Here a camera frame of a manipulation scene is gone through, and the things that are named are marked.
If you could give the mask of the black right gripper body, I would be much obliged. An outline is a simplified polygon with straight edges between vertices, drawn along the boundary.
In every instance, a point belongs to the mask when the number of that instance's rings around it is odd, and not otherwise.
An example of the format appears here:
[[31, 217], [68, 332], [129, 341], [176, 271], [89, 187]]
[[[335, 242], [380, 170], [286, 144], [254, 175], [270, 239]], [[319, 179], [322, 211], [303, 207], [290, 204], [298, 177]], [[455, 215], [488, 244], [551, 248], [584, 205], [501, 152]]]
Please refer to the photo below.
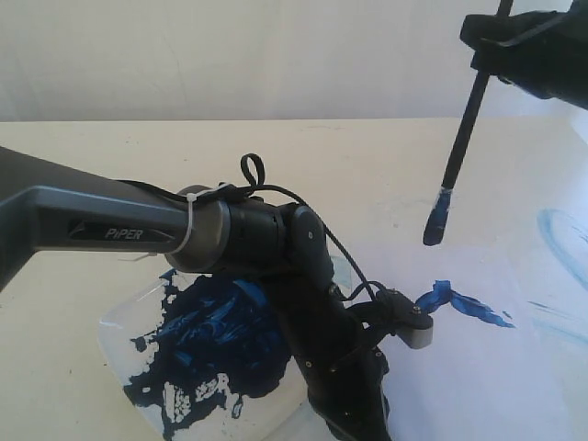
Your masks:
[[587, 3], [574, 1], [517, 37], [514, 83], [540, 98], [587, 109]]

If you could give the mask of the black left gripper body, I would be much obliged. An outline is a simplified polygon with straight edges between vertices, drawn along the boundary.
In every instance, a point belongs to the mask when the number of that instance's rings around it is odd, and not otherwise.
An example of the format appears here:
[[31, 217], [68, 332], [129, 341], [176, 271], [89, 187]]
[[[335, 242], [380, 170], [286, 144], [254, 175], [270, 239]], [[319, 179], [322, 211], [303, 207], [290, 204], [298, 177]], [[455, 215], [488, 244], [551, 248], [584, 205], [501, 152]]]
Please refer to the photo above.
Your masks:
[[383, 356], [360, 346], [362, 324], [306, 277], [270, 278], [270, 305], [307, 384], [312, 409], [339, 440], [390, 440]]

